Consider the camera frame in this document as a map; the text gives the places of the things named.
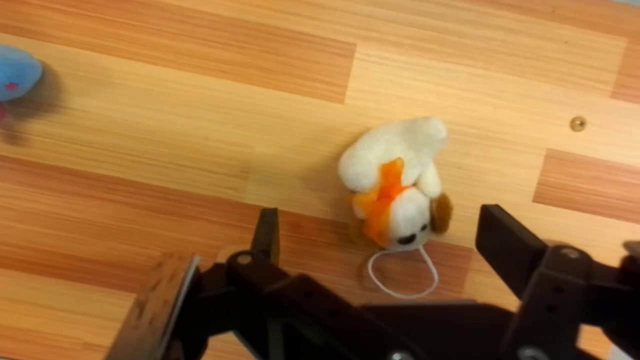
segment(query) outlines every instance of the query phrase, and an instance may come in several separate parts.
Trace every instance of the blue object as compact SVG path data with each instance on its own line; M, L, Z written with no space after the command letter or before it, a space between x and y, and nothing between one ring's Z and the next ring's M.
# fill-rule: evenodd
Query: blue object
M18 48L0 44L0 102L24 96L42 76L42 64Z

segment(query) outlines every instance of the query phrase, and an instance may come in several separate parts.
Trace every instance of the plush toy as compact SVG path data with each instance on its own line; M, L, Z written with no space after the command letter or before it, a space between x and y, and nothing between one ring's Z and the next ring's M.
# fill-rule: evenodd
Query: plush toy
M6 102L24 96L42 76L42 64L18 48L0 44L0 124L8 120Z
M352 190L352 208L362 234L382 250L368 262L372 280L396 298L426 296L438 272L424 250L450 224L452 204L434 164L448 132L436 118L384 124L362 134L340 158L340 178ZM392 252L420 250L434 282L420 294L398 294L374 274L374 262Z

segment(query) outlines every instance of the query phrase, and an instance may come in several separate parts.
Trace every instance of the white plush toy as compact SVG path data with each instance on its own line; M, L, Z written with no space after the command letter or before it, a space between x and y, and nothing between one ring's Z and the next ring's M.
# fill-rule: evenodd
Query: white plush toy
M446 126L436 118L392 122L362 134L340 158L340 178L354 194L362 234L384 248L370 258L368 270L396 298L424 296L438 284L438 272L422 246L432 234L446 232L452 216L434 164L446 136ZM430 266L434 286L426 292L402 296L374 276L378 256L404 250L420 250Z

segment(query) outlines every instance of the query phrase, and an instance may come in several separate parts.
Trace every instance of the screw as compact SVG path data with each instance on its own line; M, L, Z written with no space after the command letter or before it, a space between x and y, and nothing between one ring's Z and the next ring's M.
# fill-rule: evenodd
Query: screw
M566 254L568 258L580 258L576 248L562 248L560 252Z
M388 354L388 360L414 360L414 356L410 352L398 350Z
M568 126L574 130L574 132L582 132L586 128L586 118L584 116L574 116Z
M244 266L252 264L252 260L254 260L252 254L240 254L240 256L238 256L238 264L244 264Z
M522 346L518 348L518 360L548 360L548 356L534 346Z

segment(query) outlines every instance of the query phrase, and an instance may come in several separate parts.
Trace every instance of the wooden table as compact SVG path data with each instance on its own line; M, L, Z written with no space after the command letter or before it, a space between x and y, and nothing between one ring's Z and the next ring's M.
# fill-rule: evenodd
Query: wooden table
M0 354L102 358L162 252L208 262L282 210L282 266L352 302L340 152L440 116L456 212L432 298L514 308L474 252L480 204L616 264L640 234L640 8L608 0L0 0L46 76L0 142ZM428 282L416 256L382 274ZM586 348L606 354L588 330ZM248 358L216 340L222 358Z

